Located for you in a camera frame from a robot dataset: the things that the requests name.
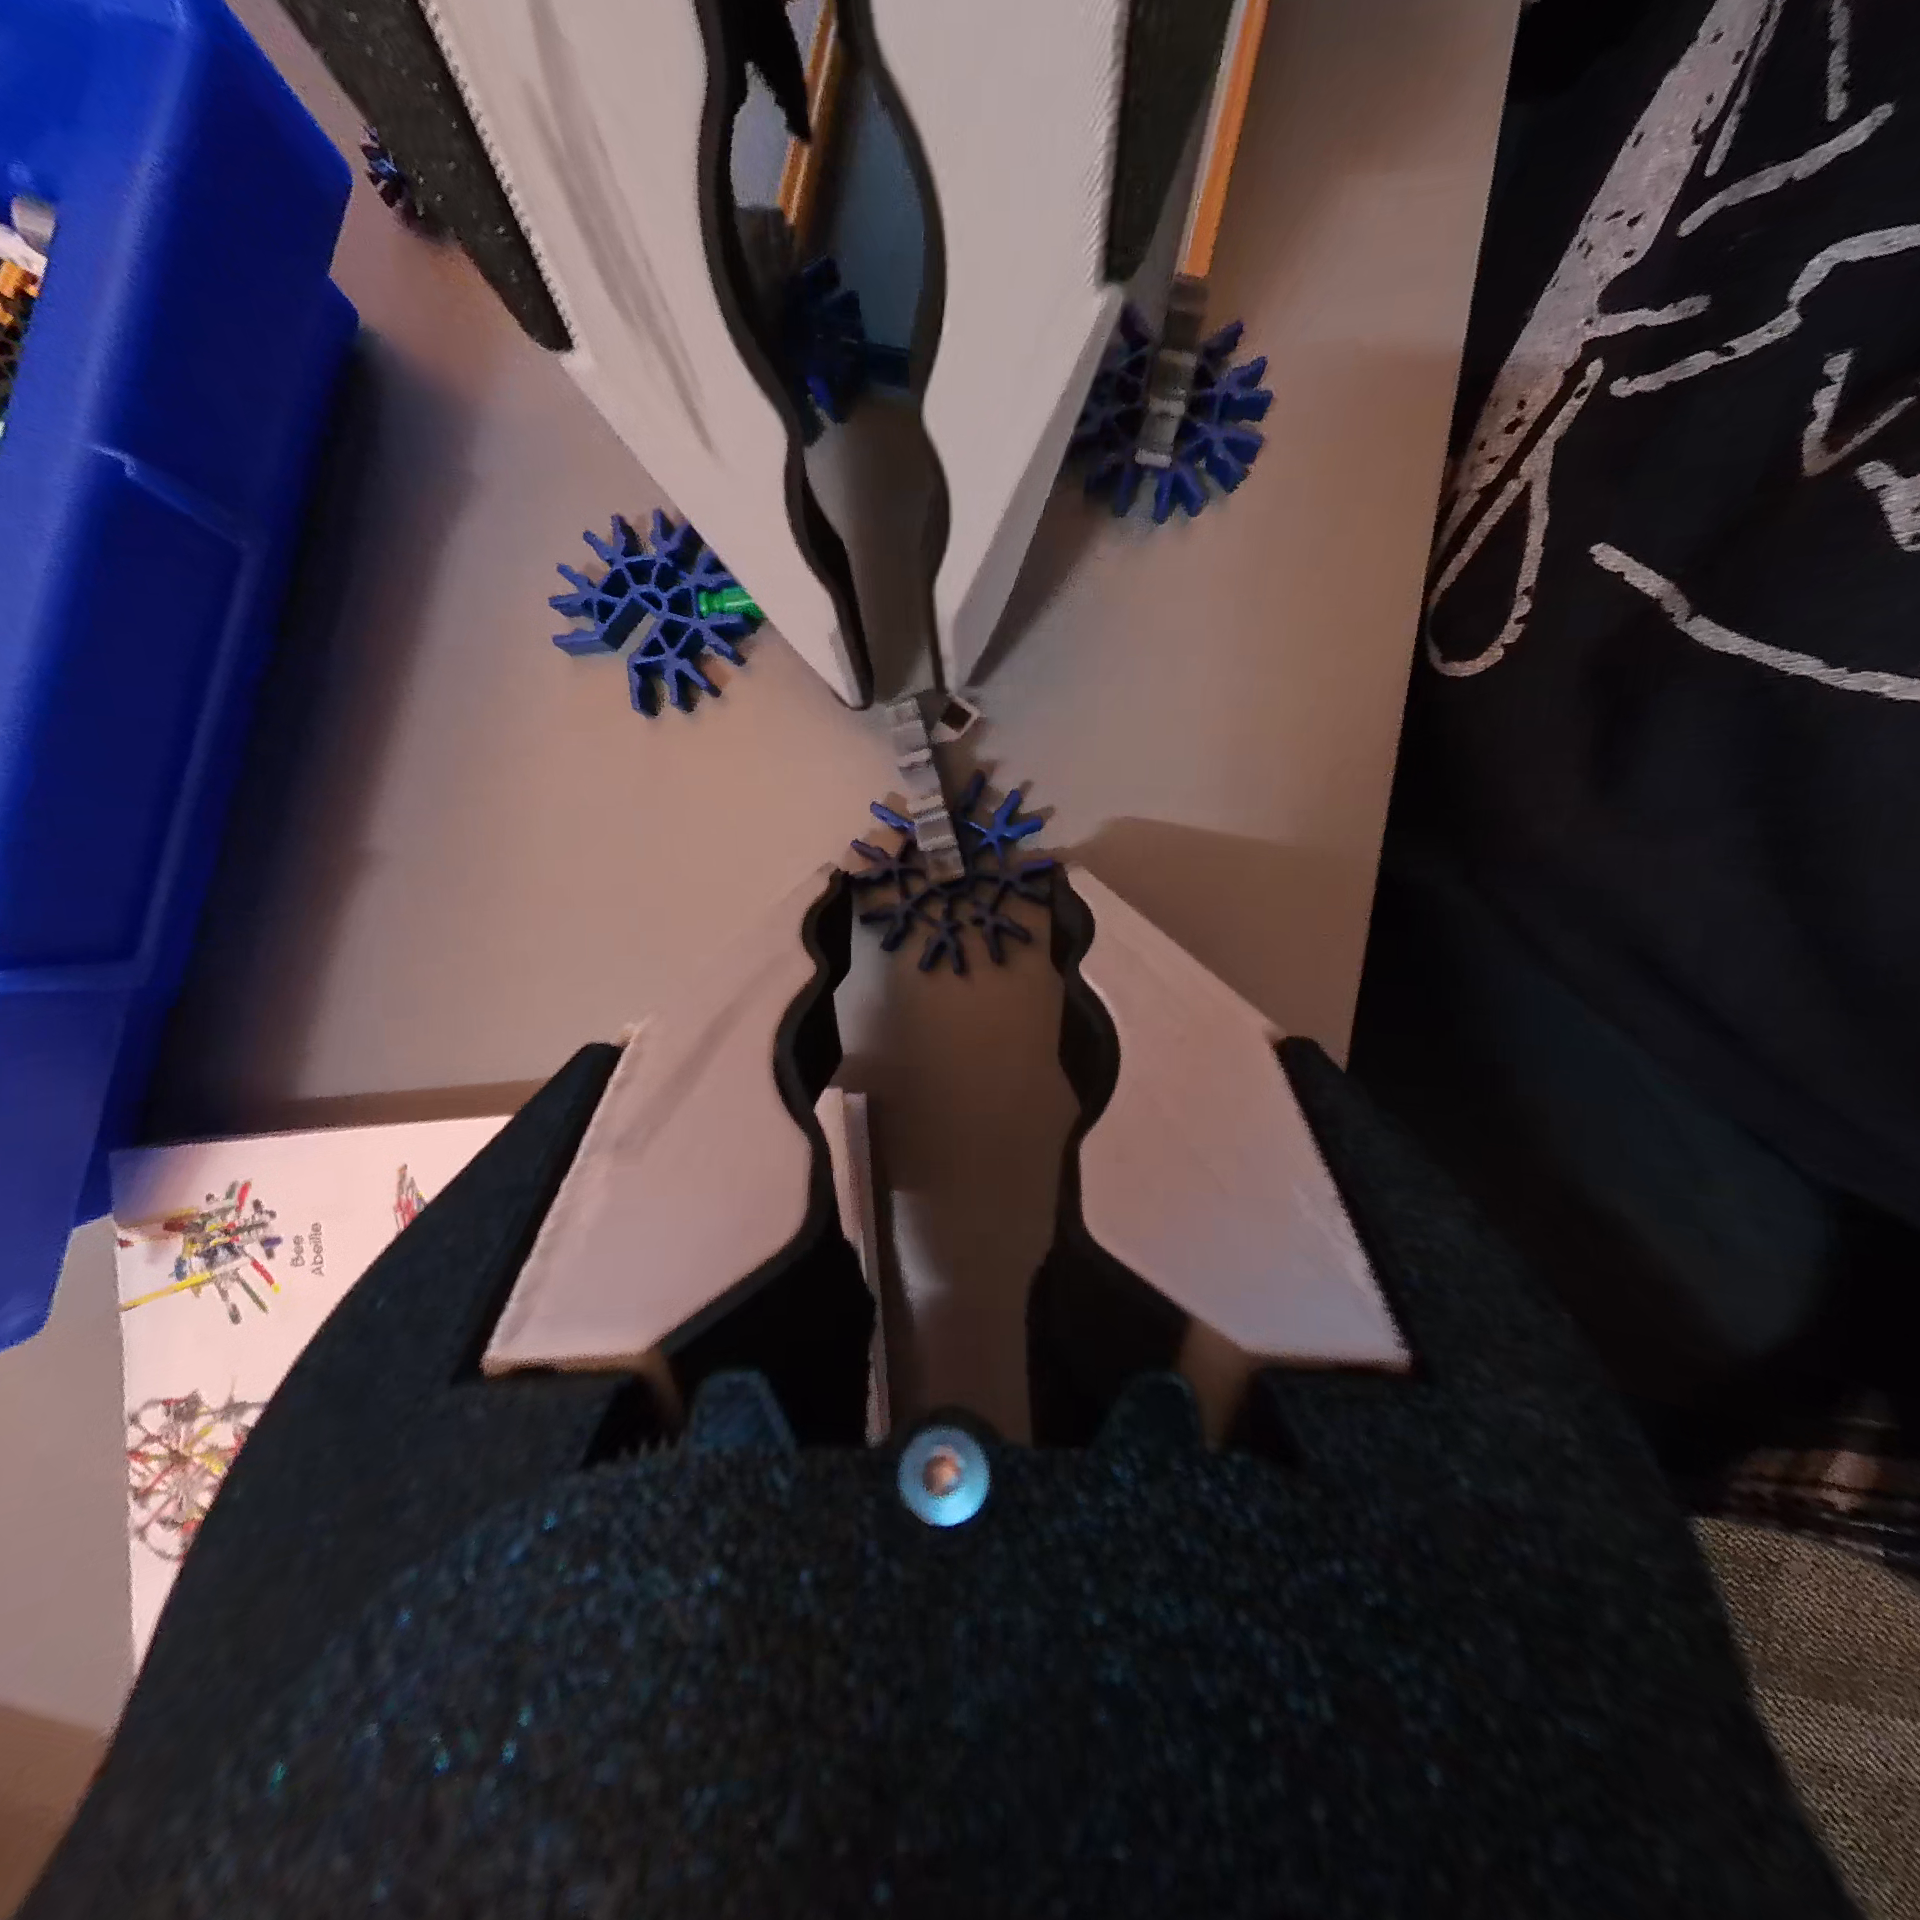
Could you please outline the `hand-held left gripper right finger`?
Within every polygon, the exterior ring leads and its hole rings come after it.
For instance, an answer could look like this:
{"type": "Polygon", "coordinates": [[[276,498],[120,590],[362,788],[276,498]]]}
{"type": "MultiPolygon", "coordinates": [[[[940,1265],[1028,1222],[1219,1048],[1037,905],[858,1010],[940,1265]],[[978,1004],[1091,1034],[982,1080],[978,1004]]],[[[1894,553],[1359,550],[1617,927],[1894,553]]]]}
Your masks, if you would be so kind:
{"type": "Polygon", "coordinates": [[[1076,1103],[1064,1246],[1254,1362],[1404,1373],[1281,1029],[1090,867],[1055,882],[1054,967],[1076,1103]]]}

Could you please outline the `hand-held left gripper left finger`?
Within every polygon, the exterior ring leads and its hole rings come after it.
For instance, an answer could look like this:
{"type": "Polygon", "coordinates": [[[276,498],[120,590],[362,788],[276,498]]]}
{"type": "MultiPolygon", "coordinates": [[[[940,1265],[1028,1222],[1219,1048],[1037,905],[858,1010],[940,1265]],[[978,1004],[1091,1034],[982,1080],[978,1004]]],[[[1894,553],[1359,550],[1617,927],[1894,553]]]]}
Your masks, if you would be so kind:
{"type": "Polygon", "coordinates": [[[872,1153],[838,1083],[852,889],[815,867],[623,1037],[484,1373],[665,1362],[802,1263],[849,1268],[883,1354],[872,1153]]]}

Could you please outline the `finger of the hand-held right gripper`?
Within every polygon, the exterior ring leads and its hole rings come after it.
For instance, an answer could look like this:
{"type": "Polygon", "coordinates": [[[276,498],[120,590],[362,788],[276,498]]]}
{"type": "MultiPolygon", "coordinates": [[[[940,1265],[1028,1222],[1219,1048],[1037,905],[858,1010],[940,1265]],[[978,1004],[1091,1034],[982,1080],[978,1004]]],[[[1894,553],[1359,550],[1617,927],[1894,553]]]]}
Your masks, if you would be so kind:
{"type": "Polygon", "coordinates": [[[566,328],[566,372],[789,647],[874,701],[852,564],[803,468],[735,219],[755,39],[803,118],[782,3],[449,2],[424,16],[566,328]]]}
{"type": "Polygon", "coordinates": [[[1064,463],[1122,292],[1106,236],[1126,2],[878,2],[942,273],[922,420],[946,490],[942,676],[974,680],[1064,463]]]}

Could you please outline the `blue snowflake connector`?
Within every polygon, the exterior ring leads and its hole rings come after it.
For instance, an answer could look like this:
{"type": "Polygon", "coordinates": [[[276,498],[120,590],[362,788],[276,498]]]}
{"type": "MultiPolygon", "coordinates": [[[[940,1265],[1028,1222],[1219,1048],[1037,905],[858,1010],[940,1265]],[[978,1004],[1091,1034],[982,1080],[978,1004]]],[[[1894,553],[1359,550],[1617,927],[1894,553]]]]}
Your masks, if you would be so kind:
{"type": "Polygon", "coordinates": [[[935,876],[931,853],[897,807],[875,800],[870,813],[890,838],[852,838],[847,884],[855,920],[875,931],[880,951],[913,948],[919,972],[946,967],[963,977],[976,948],[1001,966],[1008,948],[1033,941],[1021,913],[1049,905],[1061,863],[1035,850],[1044,819],[1026,810],[1019,783],[996,790],[988,770],[974,770],[951,800],[956,876],[935,876]]]}
{"type": "Polygon", "coordinates": [[[847,422],[868,389],[903,391],[909,383],[908,350],[868,335],[858,293],[828,254],[806,260],[785,277],[780,348],[803,446],[847,422]]]}
{"type": "Polygon", "coordinates": [[[1115,518],[1133,509],[1148,474],[1138,452],[1158,352],[1158,335],[1127,299],[1067,438],[1067,461],[1082,470],[1086,495],[1115,518]]]}
{"type": "Polygon", "coordinates": [[[718,700],[710,663],[741,665],[763,620],[700,615],[698,588],[743,588],[700,529],[661,509],[645,529],[616,513],[603,537],[585,531],[583,541],[597,570],[558,565],[566,588],[547,606],[566,627],[551,646],[568,657],[623,660],[629,703],[645,718],[718,700]]]}
{"type": "Polygon", "coordinates": [[[1230,495],[1243,484],[1264,448],[1261,422],[1273,402],[1266,358],[1239,353],[1243,322],[1214,330],[1197,348],[1185,406],[1185,463],[1211,495],[1230,495]]]}

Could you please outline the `grey snowflake connector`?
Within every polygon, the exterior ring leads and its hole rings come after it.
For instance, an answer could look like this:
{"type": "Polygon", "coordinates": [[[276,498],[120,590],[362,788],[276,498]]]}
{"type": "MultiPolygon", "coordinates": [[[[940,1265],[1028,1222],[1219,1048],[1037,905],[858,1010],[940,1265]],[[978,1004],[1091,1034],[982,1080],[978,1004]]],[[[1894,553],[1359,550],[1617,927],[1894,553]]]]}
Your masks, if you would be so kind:
{"type": "Polygon", "coordinates": [[[883,719],[923,869],[935,884],[957,882],[963,876],[963,856],[937,747],[963,740],[982,719],[982,708],[965,691],[928,687],[890,701],[883,719]]]}

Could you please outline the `blue parts bin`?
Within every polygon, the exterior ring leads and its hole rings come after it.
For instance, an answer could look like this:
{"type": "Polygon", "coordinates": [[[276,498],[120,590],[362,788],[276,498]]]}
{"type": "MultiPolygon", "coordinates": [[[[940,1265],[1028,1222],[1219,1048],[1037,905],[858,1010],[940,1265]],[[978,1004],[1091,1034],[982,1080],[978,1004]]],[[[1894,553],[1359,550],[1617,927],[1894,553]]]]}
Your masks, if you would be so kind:
{"type": "Polygon", "coordinates": [[[3,3],[3,1346],[108,1206],[357,318],[348,160],[226,3],[3,3]]]}

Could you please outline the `small dark blue connector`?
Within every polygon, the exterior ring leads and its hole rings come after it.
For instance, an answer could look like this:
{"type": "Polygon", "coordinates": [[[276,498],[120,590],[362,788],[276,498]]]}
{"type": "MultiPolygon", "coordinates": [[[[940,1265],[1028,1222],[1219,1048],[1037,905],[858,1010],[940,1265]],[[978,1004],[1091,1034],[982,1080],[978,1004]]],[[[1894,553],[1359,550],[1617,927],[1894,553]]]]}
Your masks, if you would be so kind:
{"type": "Polygon", "coordinates": [[[372,125],[362,128],[357,152],[367,186],[401,227],[419,236],[442,231],[438,215],[421,204],[415,182],[372,125]]]}

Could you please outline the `long yellow rod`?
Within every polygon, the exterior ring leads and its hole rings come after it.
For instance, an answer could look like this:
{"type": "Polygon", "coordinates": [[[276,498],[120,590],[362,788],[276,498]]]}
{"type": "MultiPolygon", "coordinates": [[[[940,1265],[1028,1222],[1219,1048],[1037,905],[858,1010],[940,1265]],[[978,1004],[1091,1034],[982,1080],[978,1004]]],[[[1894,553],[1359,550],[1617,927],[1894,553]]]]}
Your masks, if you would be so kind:
{"type": "Polygon", "coordinates": [[[797,246],[808,243],[818,223],[847,69],[838,2],[803,3],[802,11],[810,27],[803,45],[808,135],[785,139],[776,195],[777,211],[797,246]]]}
{"type": "Polygon", "coordinates": [[[1270,2],[1233,2],[1225,18],[1171,263],[1174,281],[1185,292],[1211,275],[1268,11],[1270,2]]]}

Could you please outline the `pile of colourful construction pieces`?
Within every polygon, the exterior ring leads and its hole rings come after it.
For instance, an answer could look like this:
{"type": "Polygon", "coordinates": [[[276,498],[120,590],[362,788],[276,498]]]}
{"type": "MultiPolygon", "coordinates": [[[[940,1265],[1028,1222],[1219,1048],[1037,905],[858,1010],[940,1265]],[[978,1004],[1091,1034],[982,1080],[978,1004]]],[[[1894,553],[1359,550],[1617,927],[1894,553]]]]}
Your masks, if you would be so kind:
{"type": "Polygon", "coordinates": [[[1,420],[18,388],[56,226],[56,208],[36,195],[11,195],[1,213],[1,420]]]}

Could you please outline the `white instruction booklet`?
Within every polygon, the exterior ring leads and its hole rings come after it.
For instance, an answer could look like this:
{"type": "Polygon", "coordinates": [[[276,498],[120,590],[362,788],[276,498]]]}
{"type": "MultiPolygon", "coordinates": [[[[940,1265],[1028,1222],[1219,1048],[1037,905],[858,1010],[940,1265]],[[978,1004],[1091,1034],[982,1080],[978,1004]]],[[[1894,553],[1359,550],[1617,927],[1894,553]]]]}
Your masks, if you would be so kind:
{"type": "Polygon", "coordinates": [[[505,1121],[331,1126],[109,1157],[135,1665],[276,1388],[505,1121]]]}

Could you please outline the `person's leg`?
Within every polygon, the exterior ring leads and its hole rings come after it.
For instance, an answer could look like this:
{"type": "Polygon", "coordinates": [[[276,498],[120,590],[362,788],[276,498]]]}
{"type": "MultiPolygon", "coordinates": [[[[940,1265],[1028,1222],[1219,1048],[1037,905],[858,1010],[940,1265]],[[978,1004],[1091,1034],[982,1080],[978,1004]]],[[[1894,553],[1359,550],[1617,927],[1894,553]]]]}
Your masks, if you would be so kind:
{"type": "Polygon", "coordinates": [[[1854,1902],[1917,1913],[1917,1587],[1873,1558],[1699,1517],[1748,1690],[1854,1902]]]}

